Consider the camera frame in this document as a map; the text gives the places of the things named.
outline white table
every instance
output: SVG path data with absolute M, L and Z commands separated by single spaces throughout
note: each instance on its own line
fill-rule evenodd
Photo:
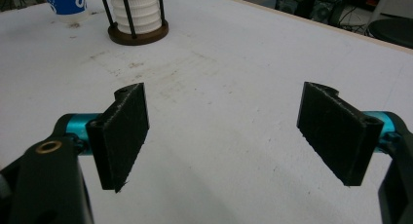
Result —
M 380 223 L 390 158 L 345 187 L 296 128 L 303 83 L 413 129 L 413 53 L 235 0 L 164 0 L 169 35 L 114 44 L 101 0 L 80 27 L 48 5 L 0 15 L 0 166 L 65 113 L 144 82 L 151 129 L 120 194 L 80 162 L 95 223 Z

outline black metal rod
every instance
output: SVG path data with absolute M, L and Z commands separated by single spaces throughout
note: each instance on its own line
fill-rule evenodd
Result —
M 107 5 L 107 0 L 102 0 L 104 10 L 106 11 L 107 18 L 109 19 L 110 27 L 115 27 L 115 23 L 113 23 L 112 16 L 110 15 L 109 6 Z
M 134 32 L 133 20 L 131 19 L 131 8 L 129 6 L 128 0 L 124 0 L 124 4 L 125 4 L 125 11 L 127 12 L 127 16 L 128 16 L 128 22 L 130 24 L 131 37 L 132 39 L 135 39 L 136 33 Z
M 162 24 L 165 24 L 164 0 L 159 0 L 159 8 L 161 9 Z

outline lantern base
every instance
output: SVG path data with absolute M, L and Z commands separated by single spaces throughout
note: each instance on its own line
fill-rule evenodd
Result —
M 168 22 L 165 20 L 162 26 L 153 32 L 136 34 L 136 38 L 132 38 L 131 34 L 121 32 L 118 29 L 118 23 L 115 22 L 114 27 L 109 26 L 107 29 L 110 40 L 124 46 L 141 46 L 156 42 L 164 38 L 169 32 Z

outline blue paper cup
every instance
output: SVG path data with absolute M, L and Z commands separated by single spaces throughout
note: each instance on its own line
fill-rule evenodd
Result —
M 86 0 L 46 0 L 62 22 L 73 23 L 86 19 L 89 15 Z

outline black stool seat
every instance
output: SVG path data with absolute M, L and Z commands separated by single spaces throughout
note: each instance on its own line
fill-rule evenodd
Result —
M 380 19 L 368 25 L 375 38 L 413 49 L 413 19 Z

